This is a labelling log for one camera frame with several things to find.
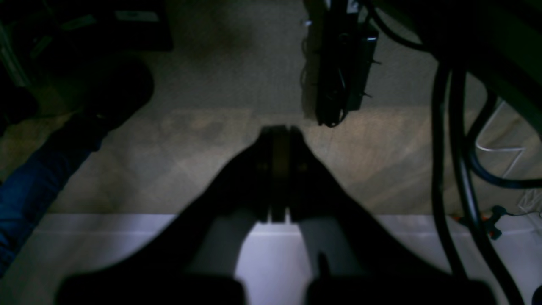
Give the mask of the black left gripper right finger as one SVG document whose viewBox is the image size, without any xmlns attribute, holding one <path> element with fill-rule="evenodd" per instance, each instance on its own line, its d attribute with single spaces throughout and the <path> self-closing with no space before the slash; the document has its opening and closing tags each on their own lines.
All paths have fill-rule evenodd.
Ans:
<svg viewBox="0 0 542 305">
<path fill-rule="evenodd" d="M 310 151 L 297 127 L 279 150 L 290 167 L 291 218 L 312 246 L 307 305 L 494 305 L 488 285 L 447 273 L 407 249 Z"/>
</svg>

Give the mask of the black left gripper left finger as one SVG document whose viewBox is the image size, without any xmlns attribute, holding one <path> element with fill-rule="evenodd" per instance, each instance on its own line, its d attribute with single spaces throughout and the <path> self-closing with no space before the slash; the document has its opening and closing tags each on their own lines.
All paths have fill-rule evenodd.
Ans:
<svg viewBox="0 0 542 305">
<path fill-rule="evenodd" d="M 279 127 L 229 161 L 209 187 L 147 245 L 107 268 L 64 280 L 57 305 L 244 305 L 235 279 L 246 236 L 269 205 Z"/>
</svg>

